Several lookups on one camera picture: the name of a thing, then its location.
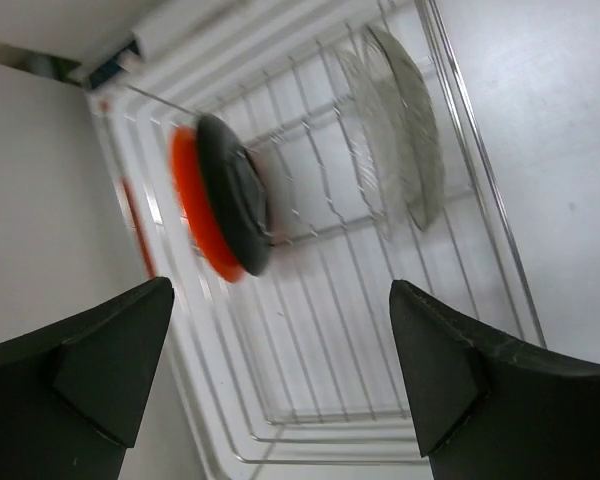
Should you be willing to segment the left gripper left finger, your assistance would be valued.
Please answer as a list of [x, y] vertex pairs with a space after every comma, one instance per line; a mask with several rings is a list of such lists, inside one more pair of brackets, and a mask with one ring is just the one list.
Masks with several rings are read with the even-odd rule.
[[115, 479], [134, 447], [174, 305], [156, 277], [0, 343], [0, 479]]

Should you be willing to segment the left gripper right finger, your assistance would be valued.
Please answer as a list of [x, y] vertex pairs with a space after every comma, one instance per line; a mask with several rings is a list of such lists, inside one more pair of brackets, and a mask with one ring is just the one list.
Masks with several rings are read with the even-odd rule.
[[600, 364], [464, 315], [405, 280], [390, 321], [437, 479], [600, 479]]

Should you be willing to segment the orange plate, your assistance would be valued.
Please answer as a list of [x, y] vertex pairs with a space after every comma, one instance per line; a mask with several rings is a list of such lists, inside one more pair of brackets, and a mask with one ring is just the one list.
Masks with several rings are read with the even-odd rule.
[[221, 278], [236, 283], [245, 270], [230, 251], [211, 209], [199, 168], [196, 131], [193, 127], [181, 125], [173, 129], [169, 163], [178, 199], [196, 246]]

